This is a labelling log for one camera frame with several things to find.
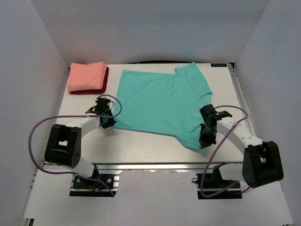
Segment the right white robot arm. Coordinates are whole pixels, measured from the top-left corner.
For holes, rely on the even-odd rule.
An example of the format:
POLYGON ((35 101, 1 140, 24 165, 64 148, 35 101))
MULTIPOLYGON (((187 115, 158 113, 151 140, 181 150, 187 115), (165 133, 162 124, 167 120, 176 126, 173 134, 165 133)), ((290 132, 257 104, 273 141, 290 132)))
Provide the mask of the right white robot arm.
POLYGON ((243 181, 251 188, 257 188, 281 181, 284 172, 278 145, 263 141, 244 129, 240 122, 227 112, 218 112, 213 105, 200 109, 204 122, 201 124, 199 143, 201 148, 216 144, 218 133, 229 140, 242 154, 242 163, 225 162, 214 166, 211 181, 226 188, 236 181, 243 181))

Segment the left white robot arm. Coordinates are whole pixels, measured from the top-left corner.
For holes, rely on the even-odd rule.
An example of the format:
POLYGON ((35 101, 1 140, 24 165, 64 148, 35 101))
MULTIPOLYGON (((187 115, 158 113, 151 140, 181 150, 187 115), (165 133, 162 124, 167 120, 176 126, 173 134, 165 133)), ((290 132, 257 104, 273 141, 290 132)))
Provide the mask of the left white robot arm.
POLYGON ((110 103, 111 100, 98 97, 96 106, 86 112, 87 117, 65 125, 53 125, 44 155, 45 161, 63 166, 80 176, 97 179, 99 173, 96 172, 96 166, 81 157, 81 140, 96 128, 106 129, 114 126, 116 121, 110 103))

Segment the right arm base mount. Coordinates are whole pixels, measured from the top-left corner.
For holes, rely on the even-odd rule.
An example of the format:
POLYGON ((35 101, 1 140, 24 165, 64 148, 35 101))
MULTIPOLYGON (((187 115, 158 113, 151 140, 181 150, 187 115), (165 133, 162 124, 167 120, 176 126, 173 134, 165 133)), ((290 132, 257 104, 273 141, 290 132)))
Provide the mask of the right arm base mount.
MULTIPOLYGON (((201 185, 200 183, 201 183, 202 176, 203 176, 203 174, 199 173, 199 174, 196 174, 196 176, 191 179, 191 182, 197 185, 197 194, 198 194, 199 200, 242 199, 240 183, 235 184, 232 188, 229 188, 227 191, 225 191, 221 194, 218 194, 216 196, 208 197, 208 198, 204 197, 200 191, 200 185, 201 185)), ((233 181, 230 181, 228 184, 226 184, 226 186, 228 186, 232 183, 233 183, 233 181)), ((226 186, 219 187, 217 182, 214 180, 212 173, 208 173, 205 175, 203 193, 205 195, 211 195, 213 193, 216 193, 216 192, 222 190, 226 186)))

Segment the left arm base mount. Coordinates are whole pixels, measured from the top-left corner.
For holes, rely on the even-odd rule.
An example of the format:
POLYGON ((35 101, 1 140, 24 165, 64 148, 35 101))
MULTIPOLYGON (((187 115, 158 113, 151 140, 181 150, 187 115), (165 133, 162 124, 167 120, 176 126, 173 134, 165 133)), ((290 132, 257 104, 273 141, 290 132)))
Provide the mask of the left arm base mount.
POLYGON ((74 176, 71 182, 70 197, 113 197, 119 186, 119 174, 116 170, 99 170, 98 179, 90 181, 74 176))

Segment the teal t-shirt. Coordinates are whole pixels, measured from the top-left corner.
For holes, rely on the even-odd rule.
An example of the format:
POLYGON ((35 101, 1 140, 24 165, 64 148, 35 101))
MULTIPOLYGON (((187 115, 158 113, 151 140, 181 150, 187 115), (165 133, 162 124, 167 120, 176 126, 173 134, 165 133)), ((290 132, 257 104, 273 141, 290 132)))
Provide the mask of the teal t-shirt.
POLYGON ((199 110, 211 103, 211 91, 195 63, 173 74, 124 70, 113 114, 115 128, 172 136, 186 148, 200 149, 199 110))

